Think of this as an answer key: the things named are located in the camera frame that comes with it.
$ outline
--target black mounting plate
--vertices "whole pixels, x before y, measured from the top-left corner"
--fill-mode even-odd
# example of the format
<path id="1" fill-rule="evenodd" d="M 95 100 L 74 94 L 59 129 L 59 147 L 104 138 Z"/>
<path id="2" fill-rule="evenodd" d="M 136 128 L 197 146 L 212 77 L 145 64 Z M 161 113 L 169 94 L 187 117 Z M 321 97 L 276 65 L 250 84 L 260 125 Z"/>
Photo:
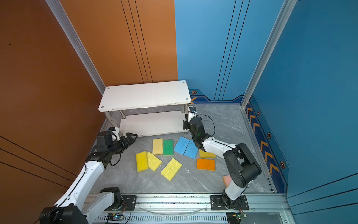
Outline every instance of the black mounting plate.
<path id="1" fill-rule="evenodd" d="M 249 210 L 247 198 L 245 195 L 239 197 L 239 205 L 234 210 Z M 211 210 L 228 210 L 225 208 L 223 203 L 222 195 L 211 195 L 210 196 Z"/>
<path id="2" fill-rule="evenodd" d="M 106 208 L 106 211 L 118 211 L 121 212 L 124 209 L 124 202 L 126 204 L 126 210 L 125 211 L 134 211 L 135 208 L 135 204 L 137 201 L 137 196 L 136 195 L 122 195 L 122 205 L 120 207 L 118 207 L 118 209 L 113 210 L 111 209 L 111 207 Z"/>

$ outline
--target orange wall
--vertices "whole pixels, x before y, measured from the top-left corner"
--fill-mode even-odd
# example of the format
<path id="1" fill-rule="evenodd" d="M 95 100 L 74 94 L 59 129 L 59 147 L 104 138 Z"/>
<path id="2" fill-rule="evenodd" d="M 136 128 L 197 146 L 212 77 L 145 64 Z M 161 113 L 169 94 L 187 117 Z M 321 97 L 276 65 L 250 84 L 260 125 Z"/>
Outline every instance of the orange wall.
<path id="1" fill-rule="evenodd" d="M 0 30 L 0 136 L 50 161 L 0 138 L 0 223 L 33 223 L 82 168 L 101 94 L 45 0 L 1 1 Z"/>
<path id="2" fill-rule="evenodd" d="M 174 0 L 61 0 L 106 86 L 178 80 Z"/>

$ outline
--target gray marble floor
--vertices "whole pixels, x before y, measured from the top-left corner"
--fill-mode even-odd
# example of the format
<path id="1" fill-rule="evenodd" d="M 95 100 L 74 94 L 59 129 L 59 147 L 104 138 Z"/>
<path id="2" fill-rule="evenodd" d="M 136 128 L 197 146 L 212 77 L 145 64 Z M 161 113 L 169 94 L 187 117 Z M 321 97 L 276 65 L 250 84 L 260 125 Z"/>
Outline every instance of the gray marble floor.
<path id="1" fill-rule="evenodd" d="M 243 117 L 239 111 L 239 105 L 195 105 L 198 114 L 205 114 L 210 116 L 215 122 L 215 135 L 218 140 L 238 144 L 245 143 L 256 159 L 258 159 L 256 151 L 248 135 L 248 130 L 245 126 Z M 140 110 L 127 110 L 126 115 L 163 112 L 171 110 L 181 110 L 181 106 L 166 106 L 159 108 L 146 108 Z M 114 112 L 112 115 L 120 121 L 120 114 Z M 202 117 L 205 130 L 208 134 L 214 133 L 212 121 L 207 117 Z M 163 161 L 161 166 L 153 172 L 148 169 L 142 172 L 137 172 L 135 154 L 142 151 L 152 150 L 152 140 L 155 138 L 173 139 L 174 145 L 183 136 L 191 139 L 191 134 L 175 133 L 165 135 L 155 135 L 147 137 L 138 137 L 136 142 L 122 153 L 120 162 L 111 167 L 110 165 L 97 179 L 92 187 L 90 193 L 99 193 L 105 187 L 119 187 L 122 193 L 189 193 L 189 192 L 211 192 L 220 193 L 225 189 L 222 177 L 228 175 L 228 170 L 224 159 L 220 157 L 215 158 L 216 171 L 203 171 L 196 169 L 196 159 L 180 155 L 174 152 L 174 156 L 157 157 Z M 174 176 L 172 181 L 164 178 L 160 172 L 175 158 L 183 166 Z M 112 159 L 116 162 L 119 155 L 115 155 Z M 250 188 L 245 192 L 272 192 L 268 178 L 261 173 L 251 184 Z"/>

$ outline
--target light yellow sponge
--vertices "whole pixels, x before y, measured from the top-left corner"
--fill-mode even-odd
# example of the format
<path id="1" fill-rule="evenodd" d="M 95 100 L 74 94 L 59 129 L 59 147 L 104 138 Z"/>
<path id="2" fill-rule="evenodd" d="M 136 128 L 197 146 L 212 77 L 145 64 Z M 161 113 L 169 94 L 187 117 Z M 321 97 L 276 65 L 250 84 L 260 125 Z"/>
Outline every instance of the light yellow sponge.
<path id="1" fill-rule="evenodd" d="M 135 155 L 136 159 L 137 159 L 137 171 L 144 171 L 149 169 L 148 167 L 148 159 L 147 159 L 147 152 L 143 151 L 140 153 L 137 153 Z"/>
<path id="2" fill-rule="evenodd" d="M 163 139 L 153 139 L 153 155 L 163 154 Z"/>
<path id="3" fill-rule="evenodd" d="M 153 171 L 156 171 L 158 169 L 158 167 L 160 166 L 160 164 L 162 163 L 162 161 L 160 159 L 158 159 L 157 157 L 155 157 L 155 155 L 153 155 L 150 152 L 147 152 L 147 157 L 148 157 L 149 168 Z"/>
<path id="4" fill-rule="evenodd" d="M 199 157 L 200 158 L 216 158 L 216 155 L 211 152 L 204 152 L 203 150 L 199 149 Z"/>
<path id="5" fill-rule="evenodd" d="M 160 173 L 171 181 L 180 167 L 182 167 L 182 164 L 173 158 Z"/>

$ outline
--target blue wall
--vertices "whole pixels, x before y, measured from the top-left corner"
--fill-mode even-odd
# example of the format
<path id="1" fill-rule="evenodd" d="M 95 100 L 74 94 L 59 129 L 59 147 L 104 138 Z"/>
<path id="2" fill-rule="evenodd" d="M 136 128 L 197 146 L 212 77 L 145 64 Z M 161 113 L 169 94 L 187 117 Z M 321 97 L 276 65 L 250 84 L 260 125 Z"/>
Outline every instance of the blue wall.
<path id="1" fill-rule="evenodd" d="M 175 0 L 178 79 L 210 100 L 243 94 L 283 1 Z"/>
<path id="2" fill-rule="evenodd" d="M 296 221 L 357 223 L 358 175 L 345 177 L 358 172 L 358 1 L 297 1 L 254 97 L 287 159 Z"/>

